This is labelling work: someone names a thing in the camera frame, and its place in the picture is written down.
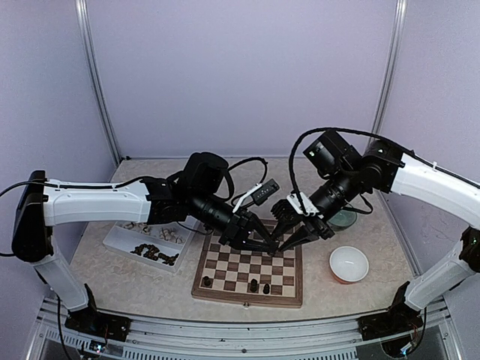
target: chess piece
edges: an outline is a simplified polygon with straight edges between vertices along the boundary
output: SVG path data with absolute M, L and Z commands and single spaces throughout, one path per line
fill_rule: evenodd
M 204 276 L 203 277 L 203 286 L 204 287 L 209 287 L 210 285 L 212 285 L 212 279 L 208 276 Z
M 256 293 L 257 290 L 258 290 L 258 281 L 255 279 L 252 279 L 252 281 L 250 282 L 250 291 L 252 293 Z

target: wall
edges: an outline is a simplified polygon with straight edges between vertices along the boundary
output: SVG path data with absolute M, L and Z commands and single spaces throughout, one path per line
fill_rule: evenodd
M 382 134 L 439 165 L 480 181 L 480 3 L 410 0 Z M 389 204 L 425 271 L 466 224 L 419 201 Z M 470 278 L 445 300 L 469 360 L 480 353 L 480 282 Z
M 89 1 L 121 153 L 287 155 L 311 128 L 369 131 L 395 5 Z M 366 140 L 354 139 L 363 149 Z
M 107 181 L 114 166 L 101 129 L 74 1 L 0 1 L 0 188 L 44 169 Z M 21 190 L 1 198 L 0 252 L 10 253 Z M 70 259 L 82 224 L 55 229 Z M 20 359 L 46 287 L 30 265 L 0 258 L 0 349 Z

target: beige table surface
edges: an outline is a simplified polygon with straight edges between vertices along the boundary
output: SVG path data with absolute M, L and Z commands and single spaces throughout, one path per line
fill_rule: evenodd
M 238 159 L 228 159 L 234 164 Z M 167 177 L 181 170 L 186 160 L 127 160 L 113 181 L 136 176 Z M 281 187 L 265 204 L 250 208 L 260 218 L 271 218 L 270 208 L 291 190 L 287 159 L 268 159 L 268 177 Z M 304 159 L 295 160 L 298 184 L 313 193 L 322 180 Z M 249 163 L 233 170 L 237 194 L 260 180 L 262 165 Z M 102 241 L 113 223 L 90 223 L 74 254 L 72 268 L 92 289 L 100 308 L 130 314 L 180 320 L 221 322 L 269 322 L 314 320 L 357 314 L 386 308 L 396 289 L 412 276 L 407 259 L 395 235 L 378 194 L 368 196 L 373 214 L 359 215 L 357 222 L 327 241 L 303 245 L 304 301 L 300 309 L 250 307 L 193 299 L 191 296 L 203 237 L 196 235 L 180 269 L 172 274 L 107 250 Z M 364 206 L 356 199 L 355 206 Z M 329 255 L 337 247 L 352 245 L 362 250 L 370 262 L 370 272 L 359 283 L 341 285 L 331 276 Z

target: chessboard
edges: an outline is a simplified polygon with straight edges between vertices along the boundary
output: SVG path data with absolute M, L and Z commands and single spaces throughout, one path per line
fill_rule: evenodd
M 271 233 L 275 220 L 262 220 Z M 292 235 L 294 229 L 283 236 L 280 243 Z M 267 253 L 235 250 L 218 243 L 217 231 L 205 237 L 202 254 L 193 281 L 195 299 L 229 302 L 244 306 L 258 305 L 275 308 L 300 308 L 303 301 L 302 247 L 269 256 Z M 252 239 L 261 239 L 253 232 Z M 258 283 L 251 291 L 251 281 Z M 264 286 L 270 291 L 265 294 Z

